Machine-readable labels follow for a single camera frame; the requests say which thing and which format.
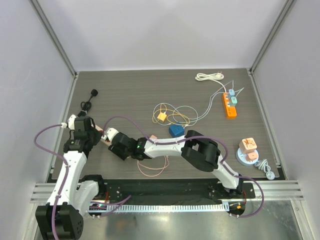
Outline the beige power strip red sockets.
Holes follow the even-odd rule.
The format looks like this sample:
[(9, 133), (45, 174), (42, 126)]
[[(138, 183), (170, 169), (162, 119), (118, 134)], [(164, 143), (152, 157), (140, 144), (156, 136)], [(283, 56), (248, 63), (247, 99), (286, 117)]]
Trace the beige power strip red sockets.
[(95, 129), (98, 130), (102, 134), (100, 141), (109, 147), (111, 145), (111, 142), (109, 140), (107, 140), (107, 137), (105, 136), (104, 130), (101, 127), (99, 127), (98, 125), (95, 126)]

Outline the yellow charger plug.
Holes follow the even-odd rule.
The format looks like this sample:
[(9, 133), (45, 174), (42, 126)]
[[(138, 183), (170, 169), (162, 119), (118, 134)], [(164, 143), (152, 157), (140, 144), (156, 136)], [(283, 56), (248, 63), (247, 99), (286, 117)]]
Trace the yellow charger plug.
[(167, 119), (167, 114), (165, 112), (160, 112), (156, 119), (159, 123), (164, 123)]

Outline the blue cube adapter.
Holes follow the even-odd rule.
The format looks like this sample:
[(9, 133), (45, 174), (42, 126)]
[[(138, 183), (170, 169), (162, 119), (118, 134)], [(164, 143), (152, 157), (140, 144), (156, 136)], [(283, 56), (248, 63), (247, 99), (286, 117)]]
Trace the blue cube adapter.
[(173, 124), (168, 128), (168, 132), (172, 138), (177, 138), (185, 134), (185, 128), (181, 125)]

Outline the round light blue socket base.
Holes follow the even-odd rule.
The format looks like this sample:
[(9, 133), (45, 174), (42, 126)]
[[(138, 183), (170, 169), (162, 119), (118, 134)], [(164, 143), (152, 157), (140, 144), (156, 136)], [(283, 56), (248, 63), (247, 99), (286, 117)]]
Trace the round light blue socket base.
[(240, 148), (236, 151), (237, 161), (244, 166), (253, 166), (259, 160), (259, 153), (257, 150), (251, 153), (243, 153)]

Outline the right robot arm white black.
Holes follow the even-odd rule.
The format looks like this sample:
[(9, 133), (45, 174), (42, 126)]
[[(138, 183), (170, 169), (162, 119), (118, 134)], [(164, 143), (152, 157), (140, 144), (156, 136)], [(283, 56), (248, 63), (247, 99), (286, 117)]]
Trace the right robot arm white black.
[(221, 182), (226, 194), (237, 198), (244, 191), (239, 173), (225, 162), (228, 151), (222, 155), (218, 143), (197, 131), (189, 130), (186, 135), (175, 138), (130, 138), (114, 128), (105, 131), (110, 142), (109, 150), (122, 160), (138, 161), (157, 157), (182, 157), (199, 171), (212, 173)]

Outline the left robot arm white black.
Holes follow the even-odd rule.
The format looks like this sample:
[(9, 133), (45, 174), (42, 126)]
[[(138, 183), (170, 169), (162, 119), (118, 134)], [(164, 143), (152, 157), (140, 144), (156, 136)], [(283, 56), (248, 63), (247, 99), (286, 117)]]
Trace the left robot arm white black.
[(35, 217), (43, 239), (78, 240), (91, 201), (106, 195), (100, 175), (89, 175), (79, 182), (89, 153), (101, 140), (102, 132), (89, 116), (73, 115), (60, 127), (70, 129), (73, 137), (65, 142), (63, 155), (56, 154), (62, 160), (60, 173), (46, 203), (37, 207)]

